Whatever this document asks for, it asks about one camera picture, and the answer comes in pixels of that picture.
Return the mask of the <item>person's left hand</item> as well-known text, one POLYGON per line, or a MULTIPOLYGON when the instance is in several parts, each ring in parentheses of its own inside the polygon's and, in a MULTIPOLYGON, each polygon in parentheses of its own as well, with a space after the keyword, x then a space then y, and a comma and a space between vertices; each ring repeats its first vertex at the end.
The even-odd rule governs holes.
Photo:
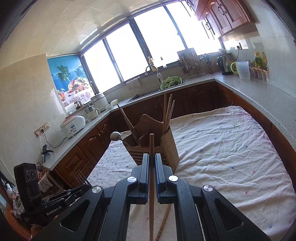
POLYGON ((44 228, 45 228, 44 226, 34 224, 34 225, 31 227, 31 238, 33 238, 33 237, 36 236, 38 233, 40 233, 44 228))

